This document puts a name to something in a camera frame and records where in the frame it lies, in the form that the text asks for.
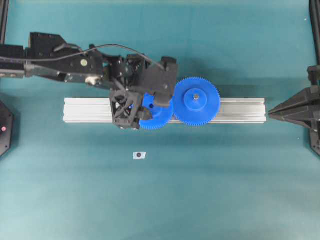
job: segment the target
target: bolt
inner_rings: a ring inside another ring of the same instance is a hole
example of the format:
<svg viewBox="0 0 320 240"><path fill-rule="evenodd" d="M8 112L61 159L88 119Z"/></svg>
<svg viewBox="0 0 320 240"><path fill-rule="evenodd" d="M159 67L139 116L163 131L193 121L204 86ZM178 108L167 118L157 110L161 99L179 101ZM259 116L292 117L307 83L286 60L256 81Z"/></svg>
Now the bolt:
<svg viewBox="0 0 320 240"><path fill-rule="evenodd" d="M88 65L88 61L85 60L85 59L82 59L82 60L80 61L80 63L81 63L81 66L82 66L82 67L86 67L86 66Z"/></svg>
<svg viewBox="0 0 320 240"><path fill-rule="evenodd" d="M200 96L199 96L199 94L198 94L198 93L196 93L195 95L193 95L193 99L194 99L194 100L198 100L198 99L199 99L199 97L200 97Z"/></svg>

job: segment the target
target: wire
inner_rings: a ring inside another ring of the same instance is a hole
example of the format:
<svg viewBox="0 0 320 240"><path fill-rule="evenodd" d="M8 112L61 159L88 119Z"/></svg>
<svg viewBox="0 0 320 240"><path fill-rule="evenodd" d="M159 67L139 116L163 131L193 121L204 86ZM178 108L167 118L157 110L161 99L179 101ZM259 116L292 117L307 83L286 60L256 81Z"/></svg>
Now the wire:
<svg viewBox="0 0 320 240"><path fill-rule="evenodd" d="M60 57L53 57L53 58L42 58L42 59L39 59L39 58L13 58L13 57L0 56L0 59L5 60L5 61L54 62L54 61L60 61L60 60L63 60L63 59L68 59L68 58L72 58L72 57L75 57L75 56L78 56L78 55L86 54L88 52L91 52L91 51L94 51L94 50L97 50L97 49L109 48L109 47L115 47L115 48L125 49L125 50L128 50L130 52L134 52L137 55L139 55L140 57L142 57L143 59L145 59L147 62L155 64L156 66L158 66L160 69L162 69L164 71L166 70L165 67L162 66L160 63L152 60L150 57L148 57L146 55L143 55L142 53L138 52L137 50L134 50L134 49L132 49L130 47L127 47L127 46L114 44L114 43L103 44L103 45L95 46L93 48L89 48L87 50L80 51L80 52L77 52L77 53L73 53L73 54L69 54L69 55L65 55L65 56L60 56Z"/></svg>

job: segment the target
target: sticker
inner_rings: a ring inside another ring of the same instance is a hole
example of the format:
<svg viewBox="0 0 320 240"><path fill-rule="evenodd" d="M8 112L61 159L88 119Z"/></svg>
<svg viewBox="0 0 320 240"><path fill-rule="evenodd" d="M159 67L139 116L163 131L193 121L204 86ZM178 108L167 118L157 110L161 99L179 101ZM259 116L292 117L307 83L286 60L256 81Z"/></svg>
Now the sticker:
<svg viewBox="0 0 320 240"><path fill-rule="evenodd" d="M133 153L133 159L145 159L146 155L145 151L136 151Z"/></svg>

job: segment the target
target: teal mat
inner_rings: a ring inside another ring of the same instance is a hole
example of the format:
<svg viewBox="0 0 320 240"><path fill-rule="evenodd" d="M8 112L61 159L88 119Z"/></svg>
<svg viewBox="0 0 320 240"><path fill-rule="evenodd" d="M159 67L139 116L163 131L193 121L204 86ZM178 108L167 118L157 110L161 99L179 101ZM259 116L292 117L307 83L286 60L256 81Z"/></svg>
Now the teal mat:
<svg viewBox="0 0 320 240"><path fill-rule="evenodd" d="M310 85L316 64L307 0L13 0L6 43L60 34L86 49L117 43L178 59L224 98L275 107ZM127 52L106 49L106 53ZM0 239L318 240L320 157L300 126L167 125L156 131L66 124L84 84L0 79L16 120L0 160ZM133 160L133 152L146 152Z"/></svg>

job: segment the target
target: black robotic arm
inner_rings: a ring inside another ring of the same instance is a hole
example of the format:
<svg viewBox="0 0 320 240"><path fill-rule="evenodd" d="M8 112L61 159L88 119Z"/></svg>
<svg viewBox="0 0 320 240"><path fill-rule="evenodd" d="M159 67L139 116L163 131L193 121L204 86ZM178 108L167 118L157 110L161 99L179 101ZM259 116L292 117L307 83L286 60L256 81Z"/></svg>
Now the black robotic arm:
<svg viewBox="0 0 320 240"><path fill-rule="evenodd" d="M99 48L119 47L135 54L107 55ZM118 44L90 45L88 50L67 43L60 35L32 32L27 48L0 44L0 77L40 76L64 83L85 83L110 90L113 123L120 128L139 129L140 120L152 119L142 107L144 94L154 96L154 104L168 107L177 81L177 60L149 57Z"/></svg>

